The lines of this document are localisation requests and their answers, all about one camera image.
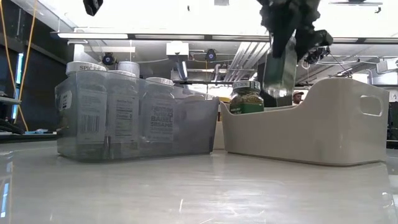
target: clear plastic bin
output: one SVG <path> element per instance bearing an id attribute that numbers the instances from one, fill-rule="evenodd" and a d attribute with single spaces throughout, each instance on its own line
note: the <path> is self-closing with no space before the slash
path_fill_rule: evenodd
<path id="1" fill-rule="evenodd" d="M 80 161 L 207 154 L 218 98 L 112 72 L 81 71 L 55 87 L 58 152 Z"/>

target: cable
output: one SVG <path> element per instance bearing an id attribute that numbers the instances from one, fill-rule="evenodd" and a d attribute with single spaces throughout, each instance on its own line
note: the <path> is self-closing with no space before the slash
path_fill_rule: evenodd
<path id="1" fill-rule="evenodd" d="M 232 62 L 233 59 L 231 60 L 220 60 L 220 61 L 214 61 L 214 62 L 209 62 L 209 63 L 219 63 L 219 62 Z M 201 63 L 206 63 L 206 61 L 198 61 L 198 60 L 189 60 L 189 62 L 201 62 Z"/>
<path id="2" fill-rule="evenodd" d="M 348 65 L 351 63 L 341 63 L 341 64 L 337 64 L 337 63 L 316 63 L 317 65 L 325 65 L 325 66 L 342 66 L 342 65 Z"/>
<path id="3" fill-rule="evenodd" d="M 311 65 L 308 62 L 307 62 L 307 65 L 308 65 L 307 67 L 304 67 L 304 60 L 301 61 L 301 67 L 302 68 L 304 68 L 306 70 L 310 69 Z"/>
<path id="4" fill-rule="evenodd" d="M 347 62 L 338 62 L 338 63 L 340 63 L 340 64 L 346 64 L 346 63 L 357 63 L 357 62 L 361 62 L 361 61 L 347 61 Z M 336 64 L 337 65 L 337 63 L 336 62 L 317 62 L 317 63 L 323 63 L 323 64 Z"/>
<path id="5" fill-rule="evenodd" d="M 2 33 L 4 35 L 4 45 L 6 47 L 6 56 L 7 56 L 8 68 L 10 70 L 10 75 L 11 75 L 11 80 L 12 80 L 12 87 L 14 88 L 14 94 L 15 94 L 16 90 L 17 90 L 17 87 L 16 87 L 16 84 L 15 84 L 14 72 L 12 72 L 12 68 L 11 68 L 10 55 L 9 55 L 9 52 L 8 52 L 7 32 L 6 32 L 6 25 L 5 25 L 5 22 L 4 22 L 4 12 L 3 12 L 3 9 L 2 9 L 2 0 L 0 0 L 0 13 L 1 13 L 1 22 L 2 22 L 2 31 L 3 31 Z M 27 127 L 27 124 L 26 124 L 26 121 L 25 121 L 24 114 L 22 113 L 21 106 L 18 105 L 17 108 L 21 112 L 22 121 L 24 122 L 24 126 L 26 128 L 26 131 L 28 131 L 28 127 Z"/>
<path id="6" fill-rule="evenodd" d="M 30 45 L 32 43 L 32 36 L 33 36 L 33 30 L 35 27 L 35 20 L 36 20 L 36 9 L 37 9 L 37 0 L 35 0 L 34 8 L 33 8 L 33 18 L 32 18 L 32 26 L 30 27 L 30 34 L 29 34 L 29 42 L 27 44 L 27 53 L 26 53 L 26 62 L 25 62 L 25 67 L 24 67 L 24 73 L 22 74 L 22 81 L 21 81 L 21 88 L 19 90 L 19 101 L 22 99 L 22 93 L 24 91 L 24 83 L 25 83 L 25 77 L 26 77 L 26 71 L 27 71 L 27 64 L 29 63 L 29 54 L 30 54 Z"/>
<path id="7" fill-rule="evenodd" d="M 346 73 L 346 72 L 347 72 L 347 69 L 345 69 L 344 66 L 343 66 L 342 64 L 340 64 L 339 61 L 337 61 L 337 59 L 335 58 L 335 56 L 333 56 L 331 53 L 329 53 L 329 54 L 330 54 L 330 56 L 333 57 L 333 59 L 335 59 L 335 61 L 336 61 L 336 62 L 340 65 L 340 67 L 344 70 L 344 73 Z"/>
<path id="8" fill-rule="evenodd" d="M 168 60 L 168 58 L 160 59 L 160 60 L 152 60 L 152 61 L 141 61 L 141 62 L 136 62 L 136 63 L 154 63 L 154 62 L 163 62 L 166 60 Z"/>

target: jar label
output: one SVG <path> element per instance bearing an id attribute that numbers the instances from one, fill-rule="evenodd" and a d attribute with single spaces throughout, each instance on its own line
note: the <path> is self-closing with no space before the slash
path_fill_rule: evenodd
<path id="1" fill-rule="evenodd" d="M 66 91 L 62 93 L 60 96 L 60 104 L 59 104 L 59 111 L 67 110 L 72 105 L 72 92 Z"/>
<path id="2" fill-rule="evenodd" d="M 109 95 L 108 100 L 111 142 L 137 141 L 138 96 Z"/>
<path id="3" fill-rule="evenodd" d="M 255 90 L 260 90 L 260 83 L 257 81 L 238 81 L 232 84 L 232 88 L 234 90 L 238 88 L 252 88 Z"/>
<path id="4" fill-rule="evenodd" d="M 152 142 L 173 141 L 175 102 L 164 99 L 151 99 L 146 113 L 145 137 Z"/>
<path id="5" fill-rule="evenodd" d="M 106 93 L 79 89 L 78 130 L 79 143 L 100 143 L 105 138 Z"/>
<path id="6" fill-rule="evenodd" d="M 263 112 L 264 105 L 261 103 L 238 103 L 236 105 L 231 104 L 229 106 L 229 111 L 232 114 Z"/>

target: fluorescent light fixture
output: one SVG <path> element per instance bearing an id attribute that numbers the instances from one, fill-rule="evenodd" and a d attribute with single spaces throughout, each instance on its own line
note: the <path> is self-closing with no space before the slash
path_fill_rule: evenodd
<path id="1" fill-rule="evenodd" d="M 14 99 L 18 100 L 19 97 L 19 88 L 15 89 L 15 94 L 14 94 Z M 12 106 L 12 118 L 15 119 L 17 117 L 17 110 L 18 110 L 18 105 L 13 105 Z"/>
<path id="2" fill-rule="evenodd" d="M 128 39 L 127 34 L 101 34 L 101 33 L 58 33 L 58 36 L 63 39 Z"/>
<path id="3" fill-rule="evenodd" d="M 17 84 L 21 84 L 21 74 L 22 74 L 22 60 L 24 59 L 24 53 L 18 54 L 18 62 L 17 62 L 17 77 L 15 82 Z"/>
<path id="4" fill-rule="evenodd" d="M 161 40 L 203 40 L 204 35 L 183 34 L 137 34 L 136 39 L 161 39 Z"/>
<path id="5" fill-rule="evenodd" d="M 269 41 L 265 35 L 214 35 L 213 40 Z"/>
<path id="6" fill-rule="evenodd" d="M 365 43 L 375 42 L 375 43 L 398 43 L 398 38 L 366 38 Z"/>
<path id="7" fill-rule="evenodd" d="M 382 6 L 383 2 L 375 2 L 375 1 L 366 1 L 366 2 L 350 2 L 350 1 L 332 1 L 329 4 L 337 5 L 337 6 Z"/>
<path id="8" fill-rule="evenodd" d="M 352 43 L 355 43 L 355 42 L 357 42 L 358 41 L 358 38 L 341 38 L 341 37 L 336 37 L 336 38 L 333 38 L 333 41 L 334 42 L 352 42 Z"/>
<path id="9" fill-rule="evenodd" d="M 94 50 L 94 52 L 113 52 L 113 53 L 119 53 L 119 52 L 126 52 L 126 53 L 136 53 L 136 47 L 108 47 L 108 46 L 103 46 L 103 47 L 91 47 L 90 50 Z"/>

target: wall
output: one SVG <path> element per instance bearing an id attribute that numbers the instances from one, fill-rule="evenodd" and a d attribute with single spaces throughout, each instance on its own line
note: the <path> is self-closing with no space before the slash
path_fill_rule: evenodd
<path id="1" fill-rule="evenodd" d="M 21 108 L 29 130 L 55 130 L 57 114 L 54 88 L 67 78 L 65 65 L 31 50 L 29 66 L 22 92 Z"/>
<path id="2" fill-rule="evenodd" d="M 2 0 L 2 3 L 7 42 L 10 52 L 12 52 L 10 53 L 11 67 L 15 71 L 18 53 L 24 54 L 23 65 L 25 64 L 33 17 L 10 0 Z M 54 88 L 66 78 L 66 63 L 73 60 L 73 46 L 68 45 L 66 40 L 51 38 L 51 31 L 53 31 L 51 28 L 36 19 L 21 104 L 30 130 L 55 129 L 57 119 L 55 117 Z M 2 48 L 4 48 L 4 44 L 0 23 L 0 45 Z M 5 88 L 7 94 L 14 95 L 12 82 L 6 71 L 8 71 L 7 60 L 0 49 L 0 90 Z"/>

